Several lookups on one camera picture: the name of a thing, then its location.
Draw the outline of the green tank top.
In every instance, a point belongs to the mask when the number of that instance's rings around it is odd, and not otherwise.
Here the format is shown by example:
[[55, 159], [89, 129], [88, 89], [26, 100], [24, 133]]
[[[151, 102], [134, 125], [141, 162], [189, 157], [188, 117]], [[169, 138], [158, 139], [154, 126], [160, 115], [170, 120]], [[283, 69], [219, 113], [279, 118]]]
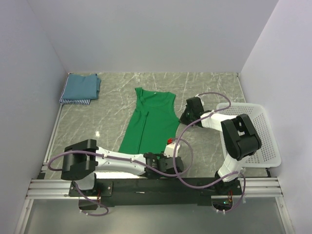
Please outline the green tank top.
[[176, 136], [179, 126], [171, 92], [135, 89], [136, 107], [130, 118], [119, 148], [125, 154], [159, 154], [165, 150], [167, 140]]

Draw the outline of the blue white striped tank top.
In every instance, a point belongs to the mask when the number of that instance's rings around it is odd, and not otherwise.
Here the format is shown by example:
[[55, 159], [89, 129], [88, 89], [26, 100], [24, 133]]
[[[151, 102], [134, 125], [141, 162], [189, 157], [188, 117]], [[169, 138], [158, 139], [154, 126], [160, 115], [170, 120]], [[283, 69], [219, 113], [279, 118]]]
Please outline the blue white striped tank top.
[[60, 104], [89, 105], [91, 100], [83, 97], [86, 94], [83, 81], [84, 77], [69, 74], [59, 99]]

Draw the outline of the teal blue tank top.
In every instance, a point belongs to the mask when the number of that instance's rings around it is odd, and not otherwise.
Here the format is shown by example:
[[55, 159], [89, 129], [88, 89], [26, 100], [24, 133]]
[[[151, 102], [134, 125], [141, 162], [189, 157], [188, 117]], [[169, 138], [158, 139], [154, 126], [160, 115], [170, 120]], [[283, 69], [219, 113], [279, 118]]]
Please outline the teal blue tank top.
[[98, 99], [101, 79], [97, 74], [82, 76], [69, 74], [62, 95], [66, 100]]

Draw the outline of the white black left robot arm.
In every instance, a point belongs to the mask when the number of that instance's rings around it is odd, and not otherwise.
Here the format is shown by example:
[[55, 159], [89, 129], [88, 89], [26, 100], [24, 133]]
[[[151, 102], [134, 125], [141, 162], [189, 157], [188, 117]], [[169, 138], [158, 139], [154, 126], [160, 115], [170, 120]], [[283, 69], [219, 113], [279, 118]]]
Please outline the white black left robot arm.
[[95, 139], [88, 139], [64, 149], [71, 153], [63, 158], [61, 179], [77, 182], [79, 189], [91, 196], [98, 189], [95, 172], [130, 173], [152, 179], [174, 175], [173, 162], [179, 173], [184, 171], [181, 157], [173, 157], [175, 147], [178, 152], [180, 145], [170, 140], [160, 154], [125, 154], [98, 147]]

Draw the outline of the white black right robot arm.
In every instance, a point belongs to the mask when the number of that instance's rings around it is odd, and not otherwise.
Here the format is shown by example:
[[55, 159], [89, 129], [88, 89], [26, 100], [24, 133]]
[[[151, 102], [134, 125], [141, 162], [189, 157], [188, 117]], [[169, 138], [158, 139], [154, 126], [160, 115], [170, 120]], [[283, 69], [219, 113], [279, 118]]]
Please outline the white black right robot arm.
[[226, 158], [212, 183], [195, 186], [179, 178], [184, 185], [192, 189], [214, 186], [218, 194], [226, 194], [236, 184], [242, 164], [262, 147], [261, 139], [247, 114], [230, 116], [219, 114], [218, 110], [204, 111], [200, 97], [186, 100], [186, 109], [179, 121], [187, 127], [196, 125], [221, 132], [227, 151]]

